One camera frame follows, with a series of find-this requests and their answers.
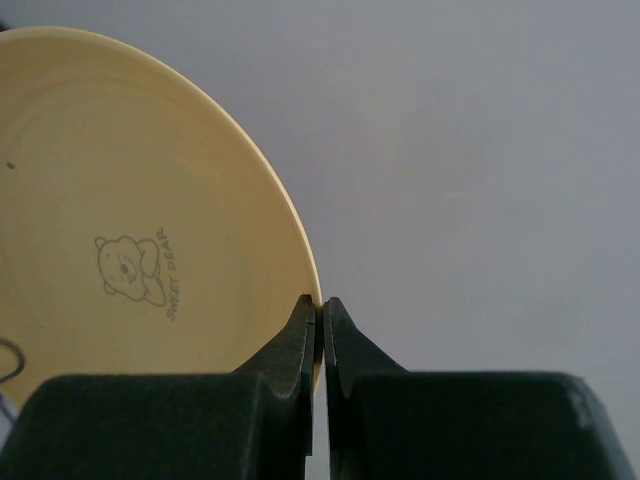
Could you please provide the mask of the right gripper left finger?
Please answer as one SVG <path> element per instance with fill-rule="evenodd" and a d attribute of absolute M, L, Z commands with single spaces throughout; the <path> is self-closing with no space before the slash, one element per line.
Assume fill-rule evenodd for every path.
<path fill-rule="evenodd" d="M 316 309 L 227 374 L 44 382 L 1 452 L 5 479 L 300 479 L 312 451 Z"/>

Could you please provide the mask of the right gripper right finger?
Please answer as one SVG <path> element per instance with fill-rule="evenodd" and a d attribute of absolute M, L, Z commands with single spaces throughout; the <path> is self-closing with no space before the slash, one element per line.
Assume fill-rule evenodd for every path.
<path fill-rule="evenodd" d="M 412 372 L 323 307 L 334 479 L 631 479 L 604 405 L 559 372 Z"/>

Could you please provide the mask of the yellow bear plate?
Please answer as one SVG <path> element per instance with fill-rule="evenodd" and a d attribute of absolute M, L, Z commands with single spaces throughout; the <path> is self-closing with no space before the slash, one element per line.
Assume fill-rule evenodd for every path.
<path fill-rule="evenodd" d="M 22 406 L 69 374 L 229 372 L 321 297 L 309 241 L 237 122 L 98 34 L 1 35 L 1 334 Z"/>

